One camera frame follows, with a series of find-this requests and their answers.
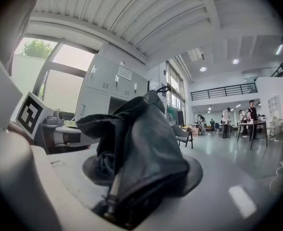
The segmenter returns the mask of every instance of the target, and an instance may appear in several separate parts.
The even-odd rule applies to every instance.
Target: black fabric bag
[[[77,122],[82,132],[101,138],[97,157],[84,163],[85,174],[96,184],[110,186],[93,211],[123,228],[133,229],[164,195],[183,196],[202,178],[200,164],[182,156],[160,91],[127,102],[113,115],[90,115]],[[191,164],[194,180],[186,187]]]

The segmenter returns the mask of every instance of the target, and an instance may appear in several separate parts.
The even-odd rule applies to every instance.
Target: ceiling
[[[45,25],[111,42],[148,68],[180,55],[190,82],[234,68],[277,66],[283,57],[274,54],[283,26],[264,0],[37,0],[30,33]],[[205,53],[204,63],[189,58],[195,48]],[[231,64],[235,57],[237,66]]]
[[[255,99],[255,106],[259,107],[258,104],[260,103],[260,99]],[[216,104],[208,104],[208,105],[200,105],[200,106],[194,106],[193,109],[197,113],[207,113],[209,111],[209,108],[211,107],[211,112],[223,112],[223,110],[230,107],[230,109],[234,109],[235,111],[239,110],[247,110],[249,107],[249,100],[244,101],[237,101],[237,102],[231,102],[231,103],[216,103]]]

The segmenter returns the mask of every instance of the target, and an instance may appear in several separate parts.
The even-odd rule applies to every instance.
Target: metal locker
[[[113,83],[115,63],[95,55],[86,74],[86,87],[109,92]]]
[[[135,73],[132,75],[132,88],[133,96],[132,98],[143,96],[147,93],[148,80],[141,77]]]
[[[94,114],[105,114],[108,95],[97,92],[94,89],[85,87],[83,91],[82,102],[79,103],[79,112],[77,120]]]
[[[132,99],[134,97],[132,81],[119,76],[118,67],[116,67],[116,71],[114,74],[114,81],[112,83],[113,85],[112,94],[123,97],[123,98]]]

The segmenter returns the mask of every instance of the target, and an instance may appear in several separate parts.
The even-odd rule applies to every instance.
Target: gray floor
[[[266,148],[264,135],[258,134],[260,140],[254,141],[250,151],[249,137],[240,135],[237,143],[237,136],[238,134],[235,133],[231,135],[230,139],[223,139],[214,132],[207,132],[207,134],[198,137],[193,136],[194,150],[224,157],[237,164],[251,177],[270,186],[270,182],[276,177],[276,169],[283,161],[283,137],[278,142],[268,140]],[[278,173],[279,176],[271,184],[273,193],[281,193],[283,190],[283,168],[279,169]]]

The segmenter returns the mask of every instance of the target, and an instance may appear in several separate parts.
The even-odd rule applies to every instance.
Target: paper sign
[[[118,75],[124,79],[132,81],[132,72],[121,66],[119,66]]]

